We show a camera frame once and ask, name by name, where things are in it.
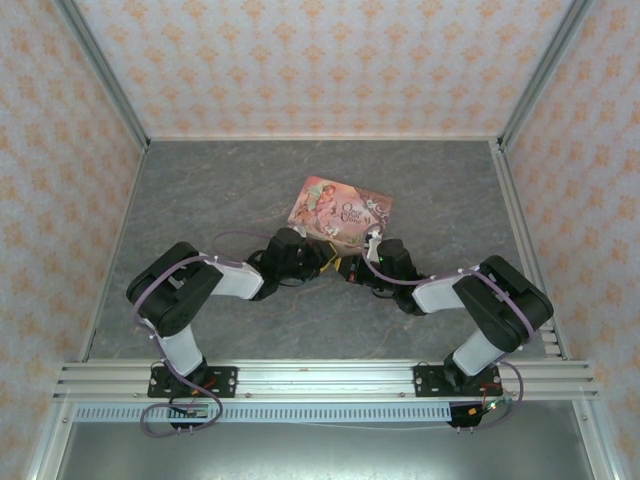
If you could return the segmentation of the pink storybook tin box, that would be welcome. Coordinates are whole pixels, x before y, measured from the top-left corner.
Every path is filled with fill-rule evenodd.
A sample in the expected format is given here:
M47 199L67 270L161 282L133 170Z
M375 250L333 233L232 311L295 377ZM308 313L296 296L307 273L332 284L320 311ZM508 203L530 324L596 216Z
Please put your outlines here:
M331 241L343 250L359 249L372 224L386 227L393 198L371 190L308 177L287 219L306 237Z

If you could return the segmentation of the grey metal sheet shelf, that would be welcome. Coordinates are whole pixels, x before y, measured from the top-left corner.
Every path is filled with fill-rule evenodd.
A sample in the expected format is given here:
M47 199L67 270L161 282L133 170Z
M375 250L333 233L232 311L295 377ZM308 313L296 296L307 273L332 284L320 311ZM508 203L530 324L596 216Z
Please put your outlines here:
M168 439L77 424L57 480L594 480L574 428L549 421L473 434L231 423Z

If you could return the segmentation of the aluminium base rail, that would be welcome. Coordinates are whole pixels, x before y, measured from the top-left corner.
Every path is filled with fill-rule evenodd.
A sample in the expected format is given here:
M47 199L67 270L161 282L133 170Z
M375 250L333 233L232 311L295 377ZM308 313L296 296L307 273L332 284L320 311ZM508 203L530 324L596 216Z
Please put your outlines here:
M223 360L238 368L236 402L413 402L424 383L414 360L261 361ZM503 387L512 395L524 383L524 398L599 400L602 388L584 361L515 361L499 366ZM147 399L151 367L142 361L67 363L53 398L59 401L137 401Z

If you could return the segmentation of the aluminium side rail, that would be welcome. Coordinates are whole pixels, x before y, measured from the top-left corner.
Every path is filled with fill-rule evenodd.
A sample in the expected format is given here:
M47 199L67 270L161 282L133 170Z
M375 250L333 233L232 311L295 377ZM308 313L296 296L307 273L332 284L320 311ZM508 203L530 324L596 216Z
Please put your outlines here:
M489 146L524 274L539 290L551 298L543 279L507 155L498 140L490 141ZM548 359L563 361L571 359L564 333L555 317L541 328L541 337Z

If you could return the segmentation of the aluminium frame post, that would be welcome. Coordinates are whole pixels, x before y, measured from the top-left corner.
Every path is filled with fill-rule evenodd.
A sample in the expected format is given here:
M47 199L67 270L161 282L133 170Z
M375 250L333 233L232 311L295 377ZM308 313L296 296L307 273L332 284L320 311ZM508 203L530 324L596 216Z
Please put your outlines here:
M571 0L558 28L544 50L540 61L528 80L509 116L502 133L497 137L498 150L507 152L533 111L546 84L560 63L576 32L581 27L594 0Z
M136 145L146 152L151 142L133 109L121 83L115 75L107 56L100 47L76 0L53 0L62 17L75 35L85 57L104 87L125 127Z

